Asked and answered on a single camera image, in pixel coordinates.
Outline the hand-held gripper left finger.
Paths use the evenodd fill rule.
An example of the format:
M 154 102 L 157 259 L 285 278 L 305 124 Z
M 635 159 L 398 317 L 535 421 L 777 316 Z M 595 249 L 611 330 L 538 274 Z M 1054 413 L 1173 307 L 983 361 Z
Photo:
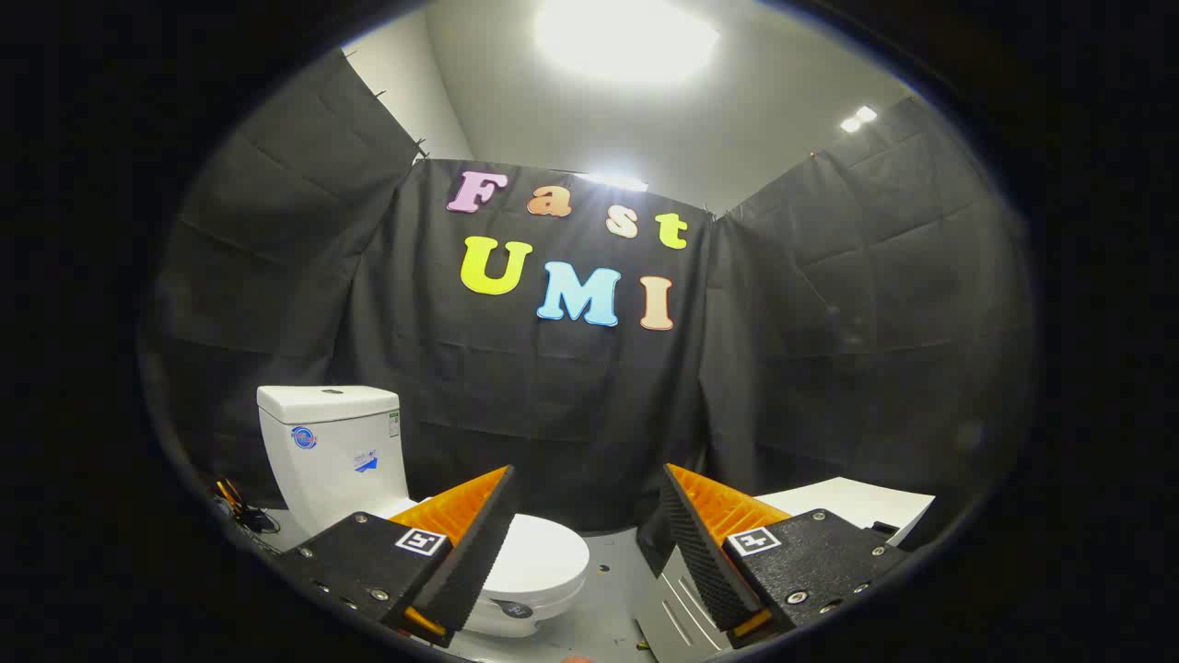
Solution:
M 365 621 L 450 646 L 518 516 L 515 474 L 502 466 L 397 516 L 356 511 L 278 554 L 276 567 Z

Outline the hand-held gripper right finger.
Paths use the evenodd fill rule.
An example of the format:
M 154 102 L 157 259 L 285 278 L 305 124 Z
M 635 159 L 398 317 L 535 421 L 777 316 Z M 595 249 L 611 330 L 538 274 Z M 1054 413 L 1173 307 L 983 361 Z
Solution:
M 666 462 L 661 508 L 696 592 L 737 649 L 855 608 L 909 552 L 831 508 L 783 508 Z

